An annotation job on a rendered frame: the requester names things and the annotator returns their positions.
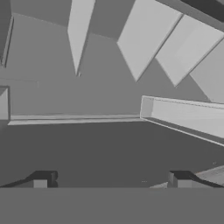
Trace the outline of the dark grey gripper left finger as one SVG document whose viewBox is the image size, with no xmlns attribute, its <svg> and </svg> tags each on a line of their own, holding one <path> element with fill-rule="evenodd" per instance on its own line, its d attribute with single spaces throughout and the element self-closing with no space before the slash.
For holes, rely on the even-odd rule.
<svg viewBox="0 0 224 224">
<path fill-rule="evenodd" d="M 0 185 L 0 188 L 57 188 L 59 186 L 58 176 L 57 171 L 34 171 L 26 178 Z"/>
</svg>

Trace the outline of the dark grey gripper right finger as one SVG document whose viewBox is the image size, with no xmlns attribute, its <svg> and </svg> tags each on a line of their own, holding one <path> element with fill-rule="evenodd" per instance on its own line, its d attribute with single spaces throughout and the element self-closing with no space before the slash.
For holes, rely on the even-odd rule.
<svg viewBox="0 0 224 224">
<path fill-rule="evenodd" d="M 201 179 L 191 171 L 170 171 L 168 186 L 173 188 L 223 188 L 223 185 Z"/>
</svg>

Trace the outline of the small pale grey block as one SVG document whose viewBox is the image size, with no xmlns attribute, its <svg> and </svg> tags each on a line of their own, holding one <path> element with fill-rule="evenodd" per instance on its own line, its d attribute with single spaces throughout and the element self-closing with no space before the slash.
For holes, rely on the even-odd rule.
<svg viewBox="0 0 224 224">
<path fill-rule="evenodd" d="M 0 120 L 11 119 L 10 87 L 0 86 Z"/>
</svg>

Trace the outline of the pale grey cupboard panel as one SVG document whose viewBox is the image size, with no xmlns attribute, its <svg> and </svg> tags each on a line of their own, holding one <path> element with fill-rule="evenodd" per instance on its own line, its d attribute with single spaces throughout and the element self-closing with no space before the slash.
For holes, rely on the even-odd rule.
<svg viewBox="0 0 224 224">
<path fill-rule="evenodd" d="M 223 37 L 223 31 L 184 15 L 156 59 L 173 86 L 177 86 Z"/>
<path fill-rule="evenodd" d="M 157 0 L 136 0 L 117 40 L 135 81 L 138 81 L 183 14 Z"/>
<path fill-rule="evenodd" d="M 224 39 L 191 72 L 211 102 L 224 104 Z"/>
</svg>

